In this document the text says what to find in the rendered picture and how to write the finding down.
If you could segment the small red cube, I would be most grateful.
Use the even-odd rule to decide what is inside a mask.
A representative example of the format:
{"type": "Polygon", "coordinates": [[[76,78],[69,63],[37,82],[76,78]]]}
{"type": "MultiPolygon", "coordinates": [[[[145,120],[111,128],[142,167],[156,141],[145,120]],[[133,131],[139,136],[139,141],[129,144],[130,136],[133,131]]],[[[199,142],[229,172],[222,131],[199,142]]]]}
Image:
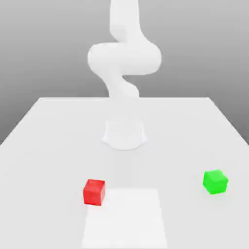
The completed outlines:
{"type": "Polygon", "coordinates": [[[88,179],[83,188],[84,204],[101,206],[105,193],[106,182],[104,180],[88,179]]]}

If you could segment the small green cube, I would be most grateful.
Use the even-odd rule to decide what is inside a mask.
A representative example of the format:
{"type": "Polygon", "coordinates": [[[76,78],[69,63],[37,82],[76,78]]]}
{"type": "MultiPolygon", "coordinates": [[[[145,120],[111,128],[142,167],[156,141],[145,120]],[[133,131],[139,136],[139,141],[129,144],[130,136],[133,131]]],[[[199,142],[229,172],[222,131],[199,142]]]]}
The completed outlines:
{"type": "Polygon", "coordinates": [[[224,193],[227,189],[228,178],[221,170],[205,171],[203,186],[211,195],[224,193]]]}

